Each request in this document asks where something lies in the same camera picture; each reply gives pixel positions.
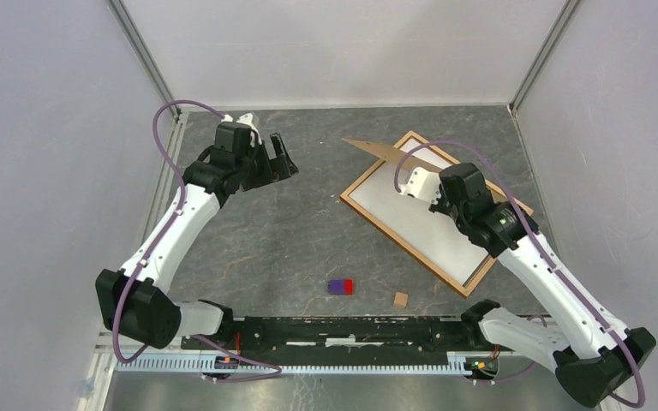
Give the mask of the brown backing board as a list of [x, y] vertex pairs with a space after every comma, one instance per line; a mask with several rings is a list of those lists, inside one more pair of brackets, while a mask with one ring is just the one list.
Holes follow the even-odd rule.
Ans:
[[[406, 154], [406, 152], [400, 150], [399, 148], [388, 145], [386, 143], [353, 139], [344, 139], [344, 141], [356, 148], [372, 154], [380, 160], [394, 165], [399, 165], [400, 160]], [[406, 159], [401, 165], [401, 168], [407, 171], [410, 171], [415, 167], [422, 167], [423, 169], [431, 172], [441, 172], [444, 169], [444, 166], [438, 166], [414, 156]]]

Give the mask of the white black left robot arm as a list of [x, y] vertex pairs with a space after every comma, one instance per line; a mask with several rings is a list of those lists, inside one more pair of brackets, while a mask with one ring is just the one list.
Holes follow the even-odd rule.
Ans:
[[261, 137], [251, 113], [225, 116], [214, 142], [183, 172], [153, 232], [118, 270], [98, 274], [95, 289], [105, 327], [151, 348], [195, 334], [213, 348], [228, 347], [235, 337], [235, 326], [226, 320], [229, 309], [210, 301], [172, 301], [172, 280], [198, 234], [231, 195], [297, 172], [281, 134]]

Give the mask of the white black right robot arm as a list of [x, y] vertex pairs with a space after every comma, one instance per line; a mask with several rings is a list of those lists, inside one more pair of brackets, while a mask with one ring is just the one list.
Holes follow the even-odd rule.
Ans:
[[552, 372], [565, 392], [587, 408], [612, 399], [641, 408], [641, 367], [656, 346], [644, 327], [611, 314], [553, 253], [536, 223], [509, 197], [497, 201], [480, 170], [461, 163], [441, 171], [416, 165], [396, 191], [448, 216], [475, 246], [514, 274], [558, 326], [553, 331], [484, 301], [465, 314], [463, 343], [510, 348]]

